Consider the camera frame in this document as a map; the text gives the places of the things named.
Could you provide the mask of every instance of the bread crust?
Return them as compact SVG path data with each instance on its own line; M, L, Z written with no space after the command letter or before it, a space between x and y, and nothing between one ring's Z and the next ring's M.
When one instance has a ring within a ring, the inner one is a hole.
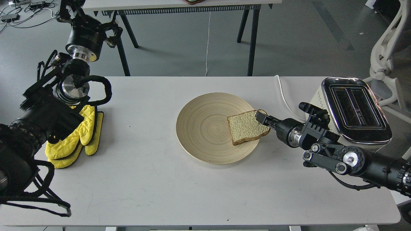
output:
M261 113L264 113L264 114L267 115L267 113L266 113L263 109L252 110L252 111L255 111L255 112L260 111ZM243 112L243 113L238 114L238 115L231 115L231 116L227 117L227 120L228 120L228 122L229 122L229 125L230 125L230 119L229 119L229 118L234 117L234 116L241 116L242 114L249 113L249 112L251 112L251 111L246 111L246 112ZM234 146L236 146L236 145L241 144L241 143L244 143L244 142L246 142L246 141L258 140L258 139L260 139L261 137L268 135L268 133L270 133L270 130L271 130L271 129L269 128L267 132L264 132L264 133L262 133L262 134L260 134L260 135L258 135L258 136L245 137L245 138L243 138L243 139L241 139L241 140L238 140L238 141L234 141L233 134L232 134L231 131L230 131L230 134L231 134L231 142L233 143Z

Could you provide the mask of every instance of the oven mitt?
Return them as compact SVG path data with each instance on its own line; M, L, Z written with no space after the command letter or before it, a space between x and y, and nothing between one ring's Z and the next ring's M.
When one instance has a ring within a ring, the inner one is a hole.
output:
M97 112L94 106L86 105L80 114L83 122L64 140L56 144L46 144L46 156L48 161L54 164L56 169L65 168L78 158L83 146L87 155L93 155L97 151L103 113Z

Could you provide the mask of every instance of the gray floor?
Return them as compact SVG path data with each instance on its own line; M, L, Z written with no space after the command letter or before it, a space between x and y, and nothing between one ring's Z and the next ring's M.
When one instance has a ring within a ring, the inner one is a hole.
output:
M273 9L264 5L259 20L254 75L368 77L371 49L388 24L364 6L365 2L284 0ZM0 0L1 8L5 4L5 0ZM327 26L330 21L326 17L324 21L318 6L329 12L343 32L344 42L341 42L341 35L336 36L330 31ZM43 22L50 18L50 13L44 11L21 26ZM27 17L23 12L21 15L22 19ZM209 16L209 13L128 16L141 45L134 49L124 32L122 40L131 75L204 76ZM251 17L243 42L238 44L236 37L241 16L242 12L236 11L211 13L207 58L209 76L246 75ZM109 20L101 14L97 18L101 22ZM54 49L63 52L69 32L69 24L51 21L29 29L7 27L0 33L0 123L9 124L19 116L18 106L24 100L21 94L35 82L37 63L46 60ZM352 49L347 49L347 41ZM100 60L90 64L90 68L91 74L95 75L124 75L117 49L106 45ZM392 115L387 114L387 117L394 137L385 151L391 156L401 156L411 145L411 125ZM349 231L358 227L311 226L303 227L303 230ZM395 226L381 227L399 230ZM44 228L0 226L0 230L10 231L41 231ZM57 231L61 227L48 227L46 230ZM66 230L100 231L104 227L67 227ZM127 227L126 230L142 229ZM271 230L288 230L288 227L272 227Z

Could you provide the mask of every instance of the bamboo plate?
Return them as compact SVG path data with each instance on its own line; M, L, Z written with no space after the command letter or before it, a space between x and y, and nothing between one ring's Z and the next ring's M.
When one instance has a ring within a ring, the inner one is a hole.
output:
M229 164L250 154L259 140L233 146L228 116L254 110L228 93L209 93L188 102L177 117L181 146L193 157L211 164Z

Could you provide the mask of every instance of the desk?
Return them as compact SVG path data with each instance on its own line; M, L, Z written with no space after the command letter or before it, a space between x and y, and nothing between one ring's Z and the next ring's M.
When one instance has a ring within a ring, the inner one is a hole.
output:
M302 149L275 132L245 159L211 165L187 154L175 123L191 99L210 92L237 95L255 109L291 117L275 77L107 77L113 86L101 144L55 171L51 189L71 203L72 216L0 206L1 225L196 226L391 224L400 215L389 190L355 191L321 168L302 166ZM282 77L293 110L324 77ZM90 83L92 100L104 97ZM36 155L45 159L44 148ZM362 185L360 178L346 176Z
M242 35L244 33L249 10L252 9L253 22L247 71L247 76L252 76L261 4L269 4L270 7L272 7L273 3L281 2L282 0L206 0L195 5L189 5L183 0L87 0L83 6L83 9L85 11L94 11L96 15L98 11L102 11L103 15L111 15L116 10L116 13L121 17L135 48L138 48L139 44L137 43L137 40L126 17L126 15L128 14L168 14L244 10L240 30L237 36L237 42L240 43ZM126 76L130 76L130 71L121 40L118 45L118 51L120 54L121 63L123 65L124 74Z

